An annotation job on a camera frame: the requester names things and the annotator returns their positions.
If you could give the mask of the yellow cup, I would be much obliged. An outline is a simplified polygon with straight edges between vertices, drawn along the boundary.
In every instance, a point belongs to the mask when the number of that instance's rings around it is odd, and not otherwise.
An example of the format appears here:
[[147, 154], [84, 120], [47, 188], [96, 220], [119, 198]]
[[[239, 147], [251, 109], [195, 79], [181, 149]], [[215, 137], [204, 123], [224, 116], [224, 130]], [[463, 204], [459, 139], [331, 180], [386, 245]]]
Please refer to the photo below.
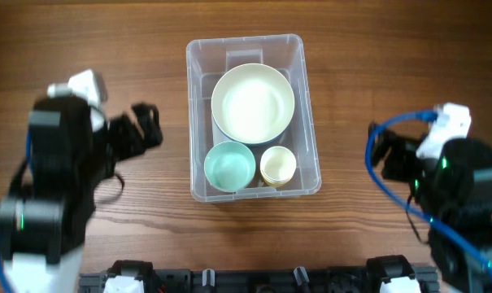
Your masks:
[[268, 186], [275, 187], [275, 188], [281, 187], [288, 183], [288, 181], [269, 181], [268, 179], [264, 179], [264, 182]]

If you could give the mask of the cream cup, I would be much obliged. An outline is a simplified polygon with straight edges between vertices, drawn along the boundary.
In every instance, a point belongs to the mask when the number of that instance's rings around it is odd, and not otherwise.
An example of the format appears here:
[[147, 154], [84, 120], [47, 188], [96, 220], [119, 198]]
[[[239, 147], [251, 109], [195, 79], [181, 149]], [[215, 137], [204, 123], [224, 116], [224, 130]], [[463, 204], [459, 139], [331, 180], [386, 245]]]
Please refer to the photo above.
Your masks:
[[288, 182], [293, 177], [296, 167], [295, 155], [284, 146], [272, 146], [261, 156], [260, 172], [269, 182]]

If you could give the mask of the blue plate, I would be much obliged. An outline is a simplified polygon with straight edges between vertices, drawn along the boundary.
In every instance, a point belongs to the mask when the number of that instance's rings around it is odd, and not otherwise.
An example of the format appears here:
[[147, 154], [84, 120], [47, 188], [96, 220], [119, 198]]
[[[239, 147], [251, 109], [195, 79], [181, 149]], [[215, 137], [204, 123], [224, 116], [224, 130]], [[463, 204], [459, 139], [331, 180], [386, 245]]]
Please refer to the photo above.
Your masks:
[[248, 147], [260, 147], [260, 146], [268, 145], [270, 143], [279, 142], [285, 136], [285, 133], [290, 129], [290, 126], [288, 125], [276, 137], [262, 142], [242, 142], [233, 139], [219, 127], [219, 125], [216, 123], [214, 118], [211, 118], [211, 129], [212, 129], [212, 141], [215, 145], [221, 142], [240, 142]]

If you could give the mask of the cream plate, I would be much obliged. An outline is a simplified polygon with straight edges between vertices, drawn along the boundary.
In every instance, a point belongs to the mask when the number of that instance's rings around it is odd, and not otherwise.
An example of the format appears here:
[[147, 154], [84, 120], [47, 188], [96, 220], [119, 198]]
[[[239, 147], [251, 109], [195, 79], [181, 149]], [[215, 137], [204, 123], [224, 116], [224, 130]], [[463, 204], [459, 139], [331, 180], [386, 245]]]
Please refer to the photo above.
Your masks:
[[211, 115], [231, 138], [262, 142], [276, 137], [291, 122], [295, 97], [288, 80], [275, 68], [245, 63], [226, 72], [211, 95]]

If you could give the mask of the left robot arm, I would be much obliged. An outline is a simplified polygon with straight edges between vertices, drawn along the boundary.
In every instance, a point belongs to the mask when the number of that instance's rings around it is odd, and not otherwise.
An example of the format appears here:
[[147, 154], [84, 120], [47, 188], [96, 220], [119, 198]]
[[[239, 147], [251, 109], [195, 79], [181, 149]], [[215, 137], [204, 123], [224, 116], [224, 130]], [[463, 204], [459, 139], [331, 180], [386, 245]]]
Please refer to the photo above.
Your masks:
[[163, 135], [153, 104], [102, 119], [74, 94], [37, 100], [29, 114], [28, 145], [7, 196], [0, 201], [0, 283], [5, 292], [72, 292], [81, 266], [94, 192], [123, 160], [159, 146]]

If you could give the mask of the green bowl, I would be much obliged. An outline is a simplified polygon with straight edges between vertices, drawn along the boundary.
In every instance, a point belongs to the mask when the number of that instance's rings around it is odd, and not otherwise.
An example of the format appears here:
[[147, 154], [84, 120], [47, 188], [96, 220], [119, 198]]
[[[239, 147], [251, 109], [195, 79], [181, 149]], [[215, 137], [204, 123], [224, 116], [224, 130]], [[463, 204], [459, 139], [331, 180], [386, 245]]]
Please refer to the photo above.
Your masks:
[[204, 160], [204, 173], [211, 186], [233, 193], [246, 188], [255, 176], [256, 161], [249, 147], [227, 141], [214, 145]]

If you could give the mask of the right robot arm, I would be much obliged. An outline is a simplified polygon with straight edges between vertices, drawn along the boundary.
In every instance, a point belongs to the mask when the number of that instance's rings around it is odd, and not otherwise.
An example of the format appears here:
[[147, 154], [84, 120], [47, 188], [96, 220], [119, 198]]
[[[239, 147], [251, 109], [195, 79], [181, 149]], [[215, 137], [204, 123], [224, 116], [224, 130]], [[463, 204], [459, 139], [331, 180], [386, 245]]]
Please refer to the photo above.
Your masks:
[[438, 157], [420, 158], [423, 142], [370, 124], [369, 176], [408, 216], [429, 224], [424, 243], [444, 282], [460, 292], [492, 292], [492, 147], [450, 138]]

